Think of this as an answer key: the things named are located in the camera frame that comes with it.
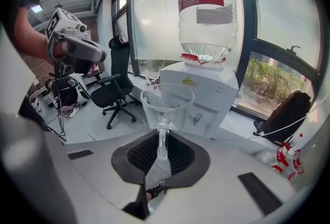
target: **plastic water bottle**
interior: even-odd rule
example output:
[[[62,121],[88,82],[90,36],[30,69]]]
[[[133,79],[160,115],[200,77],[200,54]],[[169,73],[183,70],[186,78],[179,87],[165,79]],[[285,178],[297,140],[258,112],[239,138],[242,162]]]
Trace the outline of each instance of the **plastic water bottle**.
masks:
[[[237,107],[237,106],[238,106],[240,100],[241,100],[242,97],[243,97],[243,94],[244,94],[244,88],[245,88],[244,86],[241,86],[241,87],[239,88],[238,93],[237,93],[237,95],[236,95],[236,97],[235,97],[235,100],[234,100],[234,103],[233,103],[233,107]]]
[[[200,62],[217,62],[236,43],[236,0],[179,0],[179,39]]]

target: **clear plastic cup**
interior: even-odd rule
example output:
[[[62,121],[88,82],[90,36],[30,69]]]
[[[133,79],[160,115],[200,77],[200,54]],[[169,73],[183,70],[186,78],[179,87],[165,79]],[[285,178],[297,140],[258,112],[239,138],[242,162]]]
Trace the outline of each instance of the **clear plastic cup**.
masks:
[[[159,117],[169,117],[170,129],[180,131],[185,125],[195,95],[187,86],[158,84],[142,91],[140,98],[151,129],[157,128]]]

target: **window frame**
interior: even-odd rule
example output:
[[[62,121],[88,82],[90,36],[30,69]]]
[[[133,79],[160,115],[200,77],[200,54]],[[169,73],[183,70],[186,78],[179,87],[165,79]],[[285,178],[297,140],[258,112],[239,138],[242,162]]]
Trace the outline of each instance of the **window frame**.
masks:
[[[325,9],[322,6],[320,0],[314,0],[316,3],[317,11],[319,14],[320,21],[320,54],[319,61],[316,69],[307,64],[297,55],[292,55],[286,49],[281,48],[273,43],[260,40],[257,38],[258,34],[258,17],[257,17],[257,3],[256,0],[243,0],[243,10],[244,10],[244,29],[243,29],[243,44],[242,50],[236,70],[236,78],[239,88],[243,83],[243,79],[246,73],[246,69],[249,64],[251,52],[256,52],[261,55],[271,57],[279,62],[286,64],[292,69],[298,71],[304,75],[307,79],[310,80],[314,99],[317,97],[317,94],[320,90],[323,78],[325,76],[326,66],[328,63],[328,47],[329,47],[329,28],[327,16],[325,15]],[[134,76],[139,76],[145,78],[144,74],[141,74],[139,71],[138,60],[135,59],[134,54],[134,42],[133,42],[133,29],[131,21],[131,0],[126,0],[126,4],[121,8],[119,7],[119,0],[112,0],[112,29],[114,34],[114,23],[117,19],[126,12],[127,17],[127,32],[128,40],[131,43],[130,50],[130,59],[132,62]],[[238,105],[237,107],[231,107],[231,111],[237,112],[241,115],[247,116],[255,120],[267,120],[268,117],[257,113],[251,109],[245,108]]]

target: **white cable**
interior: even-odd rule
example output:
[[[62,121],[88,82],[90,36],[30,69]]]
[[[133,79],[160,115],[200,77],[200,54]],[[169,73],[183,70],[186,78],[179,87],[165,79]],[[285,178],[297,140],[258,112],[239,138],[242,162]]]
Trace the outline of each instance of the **white cable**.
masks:
[[[308,112],[304,117],[302,117],[301,119],[299,119],[299,120],[297,120],[297,121],[295,121],[295,122],[293,122],[292,124],[290,124],[290,125],[288,125],[288,126],[286,126],[286,127],[283,127],[283,128],[281,128],[281,129],[279,129],[279,130],[277,130],[277,131],[272,131],[272,132],[269,132],[269,133],[266,133],[266,134],[263,134],[263,135],[260,135],[260,136],[257,136],[257,137],[252,137],[252,138],[246,138],[246,139],[256,139],[256,138],[264,138],[266,135],[270,135],[270,134],[273,134],[273,133],[275,133],[275,132],[279,132],[279,131],[281,131],[281,130],[285,130],[285,129],[287,129],[288,127],[290,127],[290,126],[292,126],[292,125],[295,125],[296,123],[298,123],[299,121],[301,121],[301,120],[303,120],[303,119],[305,119],[305,118],[307,118],[315,109],[317,109],[326,99],[327,99],[327,97],[330,95],[330,92],[320,101],[320,103],[318,104],[318,105],[316,105],[310,112]],[[246,139],[220,139],[219,141],[221,141],[221,140],[246,140]]]
[[[117,118],[118,116],[119,116],[119,113],[118,113],[118,115],[113,119],[112,127],[114,127],[114,122],[115,122],[115,120],[116,120],[116,118]],[[94,135],[94,137],[92,137],[92,136],[91,136],[90,134],[88,134],[88,133],[87,133],[87,135],[90,136],[90,137],[92,138],[92,140],[96,141],[95,137],[96,137],[98,134],[100,134],[100,133],[102,133],[102,132],[107,132],[107,131],[114,131],[114,132],[117,132],[120,136],[123,136],[123,135],[126,134],[126,131],[125,131],[125,130],[119,130],[119,131],[116,131],[116,130],[114,130],[114,129],[110,129],[110,130],[106,130],[106,131],[100,131],[100,132],[96,133],[96,134]]]

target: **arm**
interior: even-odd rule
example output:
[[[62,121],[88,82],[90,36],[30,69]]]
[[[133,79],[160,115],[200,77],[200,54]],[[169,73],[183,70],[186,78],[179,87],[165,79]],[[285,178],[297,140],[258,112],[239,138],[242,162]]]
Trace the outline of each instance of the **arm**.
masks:
[[[15,45],[22,54],[37,57],[53,64],[53,61],[47,55],[46,36],[35,31],[27,20],[28,7],[20,7],[14,27]],[[55,54],[60,56],[61,43],[57,43]]]

